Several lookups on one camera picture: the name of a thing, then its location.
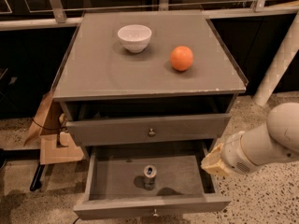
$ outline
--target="cardboard box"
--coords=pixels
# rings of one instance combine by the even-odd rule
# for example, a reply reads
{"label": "cardboard box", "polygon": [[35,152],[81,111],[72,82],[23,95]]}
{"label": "cardboard box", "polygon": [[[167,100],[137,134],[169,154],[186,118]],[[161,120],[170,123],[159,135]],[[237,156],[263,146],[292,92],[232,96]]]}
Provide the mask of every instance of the cardboard box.
{"label": "cardboard box", "polygon": [[61,133],[59,117],[62,114],[60,104],[53,102],[53,91],[45,94],[24,143],[26,146],[40,138],[41,164],[80,161],[84,158],[83,151],[80,147],[76,147],[71,135]]}

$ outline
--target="orange fruit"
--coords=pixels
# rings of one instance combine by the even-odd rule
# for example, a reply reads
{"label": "orange fruit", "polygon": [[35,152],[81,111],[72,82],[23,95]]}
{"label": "orange fruit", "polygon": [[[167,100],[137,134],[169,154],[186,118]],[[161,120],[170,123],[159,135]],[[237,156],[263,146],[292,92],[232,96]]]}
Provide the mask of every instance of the orange fruit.
{"label": "orange fruit", "polygon": [[178,71],[186,71],[192,66],[193,53],[190,48],[179,46],[170,54],[170,63]]}

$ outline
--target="open drawer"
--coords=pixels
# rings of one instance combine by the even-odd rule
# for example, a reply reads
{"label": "open drawer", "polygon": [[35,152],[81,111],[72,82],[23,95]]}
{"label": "open drawer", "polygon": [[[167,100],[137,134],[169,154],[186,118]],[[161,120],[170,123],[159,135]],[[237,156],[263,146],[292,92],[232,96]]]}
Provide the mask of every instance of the open drawer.
{"label": "open drawer", "polygon": [[[215,212],[231,200],[219,194],[200,168],[202,141],[94,147],[83,203],[83,220]],[[143,171],[157,170],[154,189],[145,189]]]}
{"label": "open drawer", "polygon": [[230,114],[99,119],[67,122],[78,146],[211,139],[222,136]]}

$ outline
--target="floor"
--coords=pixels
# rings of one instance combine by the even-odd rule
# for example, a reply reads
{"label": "floor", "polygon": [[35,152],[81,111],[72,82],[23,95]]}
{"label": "floor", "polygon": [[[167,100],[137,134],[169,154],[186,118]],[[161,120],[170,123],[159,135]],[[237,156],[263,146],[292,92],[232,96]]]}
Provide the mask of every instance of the floor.
{"label": "floor", "polygon": [[[250,96],[238,97],[232,118],[219,142],[233,133],[263,123],[276,105],[299,102],[299,92],[273,94],[261,108]],[[24,147],[30,119],[0,120],[0,148],[37,148],[38,140]],[[0,223],[61,223],[77,220],[73,206],[83,201],[87,178],[86,161],[48,165],[42,188],[29,190],[37,161],[8,161],[0,171]],[[299,162],[271,164],[253,175],[217,177],[224,196],[232,198],[221,212],[82,221],[79,223],[297,223],[299,222]]]}

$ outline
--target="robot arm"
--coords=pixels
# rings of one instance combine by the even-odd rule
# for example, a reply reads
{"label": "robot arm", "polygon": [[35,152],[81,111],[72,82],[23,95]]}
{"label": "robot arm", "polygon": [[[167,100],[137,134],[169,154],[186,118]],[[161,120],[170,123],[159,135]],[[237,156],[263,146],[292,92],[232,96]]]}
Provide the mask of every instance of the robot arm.
{"label": "robot arm", "polygon": [[299,104],[275,107],[264,124],[230,136],[202,160],[212,175],[247,175],[272,162],[299,161]]}

